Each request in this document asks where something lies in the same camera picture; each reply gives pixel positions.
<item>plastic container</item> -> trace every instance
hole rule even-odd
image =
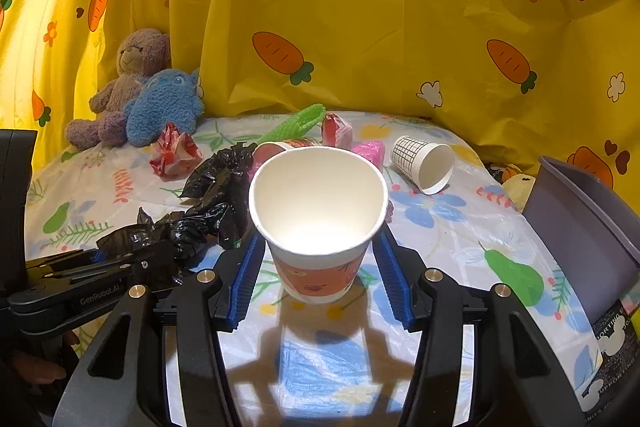
[[[522,212],[591,324],[638,281],[640,218],[596,176],[546,156]]]

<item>green pear print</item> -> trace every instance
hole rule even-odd
[[[47,222],[42,227],[42,231],[44,233],[54,233],[58,230],[62,225],[65,224],[66,221],[66,213],[69,210],[69,205],[71,201],[67,201],[66,203],[62,203],[58,209],[53,213],[53,216],[47,219]]]
[[[512,261],[497,250],[484,250],[484,259],[502,282],[509,285],[525,306],[535,306],[542,298],[545,282],[528,264]]]

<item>blue flower print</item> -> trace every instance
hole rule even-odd
[[[394,201],[406,205],[404,215],[409,221],[425,229],[432,229],[435,225],[433,216],[443,217],[448,221],[465,220],[465,215],[457,207],[466,206],[466,201],[453,194],[438,192],[433,196],[427,196],[409,189],[408,192],[391,190],[389,196]]]

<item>silver bolt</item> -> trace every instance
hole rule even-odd
[[[136,284],[129,288],[129,297],[133,297],[134,299],[139,299],[146,292],[146,288],[142,284]]]
[[[442,272],[435,268],[430,268],[424,273],[425,279],[431,282],[440,282],[442,281]]]
[[[511,295],[511,288],[509,288],[506,284],[497,284],[495,286],[495,292],[500,297],[509,297]]]
[[[216,278],[216,273],[213,270],[202,270],[201,272],[198,272],[197,278],[200,282],[211,282]]]

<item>finger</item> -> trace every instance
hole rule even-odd
[[[59,365],[22,351],[14,351],[12,365],[18,375],[28,383],[44,385],[66,377],[65,370]]]
[[[80,339],[73,331],[67,331],[62,334],[62,341],[67,346],[75,346],[76,344],[80,344]]]

